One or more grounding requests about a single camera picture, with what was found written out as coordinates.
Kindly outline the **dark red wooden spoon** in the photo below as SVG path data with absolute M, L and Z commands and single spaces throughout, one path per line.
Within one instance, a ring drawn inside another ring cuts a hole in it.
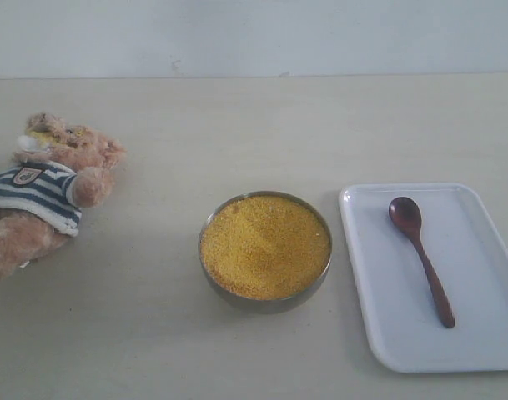
M 396 197 L 389 204 L 388 214 L 390 221 L 407 237 L 420 258 L 441 324 L 448 329 L 454 328 L 455 316 L 450 301 L 421 241 L 422 216 L 419 206 L 409 197 Z

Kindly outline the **white rectangular plastic tray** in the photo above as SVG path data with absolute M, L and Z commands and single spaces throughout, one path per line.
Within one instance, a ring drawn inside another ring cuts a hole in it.
M 408 197 L 422 214 L 422 241 L 450 300 L 453 328 L 435 310 L 410 241 L 390 202 Z M 399 373 L 508 370 L 508 250 L 483 202 L 456 182 L 356 184 L 340 215 L 372 353 Z

